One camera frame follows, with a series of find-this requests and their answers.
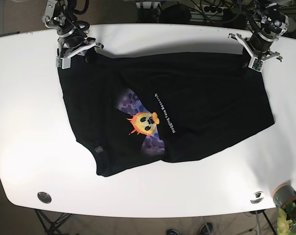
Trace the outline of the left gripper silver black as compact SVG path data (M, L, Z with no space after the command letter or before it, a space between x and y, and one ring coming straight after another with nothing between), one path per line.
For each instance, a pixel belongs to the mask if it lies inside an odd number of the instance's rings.
M265 62L269 59L275 58L282 62L283 57L280 53L270 50L273 42L278 41L282 35L283 30L278 34L274 32L267 33L265 30L262 30L258 33L254 32L250 38L243 38L238 33L230 33L228 37L238 41L244 48L242 68L248 67L254 71L262 72Z

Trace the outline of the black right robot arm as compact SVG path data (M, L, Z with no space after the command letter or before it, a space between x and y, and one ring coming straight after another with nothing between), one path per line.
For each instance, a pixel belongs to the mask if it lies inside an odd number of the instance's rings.
M49 0L42 17L45 26L56 29L59 36L56 66L61 69L70 68L71 58L76 55L85 56L91 48L104 48L95 38L88 37L90 24L77 19L87 12L89 1L85 1L82 10L76 6L76 0Z

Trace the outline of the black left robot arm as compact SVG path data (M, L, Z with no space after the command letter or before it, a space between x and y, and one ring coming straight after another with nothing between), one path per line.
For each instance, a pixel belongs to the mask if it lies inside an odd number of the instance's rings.
M261 72L269 59L283 60L280 53L271 51L270 47L287 32L289 20L276 2L256 0L254 4L255 12L247 17L252 35L243 38L238 33L230 33L228 36L243 46L243 67Z

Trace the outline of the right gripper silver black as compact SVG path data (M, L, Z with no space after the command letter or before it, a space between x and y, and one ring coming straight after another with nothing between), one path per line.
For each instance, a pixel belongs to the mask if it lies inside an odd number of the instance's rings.
M72 57L84 56L86 63L93 63L96 59L96 51L93 49L104 48L95 38L81 35L63 35L58 38L58 49L55 65L57 68L68 69L71 67Z

